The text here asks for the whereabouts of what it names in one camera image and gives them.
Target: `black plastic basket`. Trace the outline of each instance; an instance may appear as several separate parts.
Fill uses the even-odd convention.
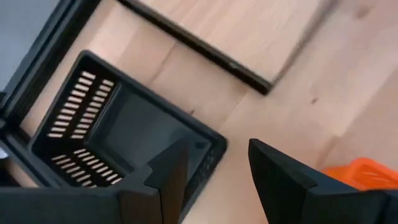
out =
[[[44,178],[60,186],[108,187],[181,138],[189,144],[186,205],[220,161],[226,139],[83,51],[29,149],[50,168]]]

